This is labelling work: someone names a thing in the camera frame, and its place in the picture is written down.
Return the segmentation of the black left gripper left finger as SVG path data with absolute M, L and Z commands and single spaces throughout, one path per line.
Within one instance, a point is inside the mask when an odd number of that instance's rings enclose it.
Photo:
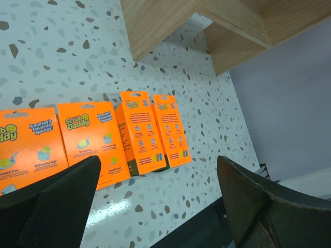
M 90 156 L 1 196 L 1 247 L 79 247 L 100 170 Z

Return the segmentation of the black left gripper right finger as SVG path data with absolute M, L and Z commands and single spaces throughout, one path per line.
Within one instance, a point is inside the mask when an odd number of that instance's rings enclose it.
M 330 247 L 330 201 L 284 187 L 225 156 L 217 175 L 236 247 Z

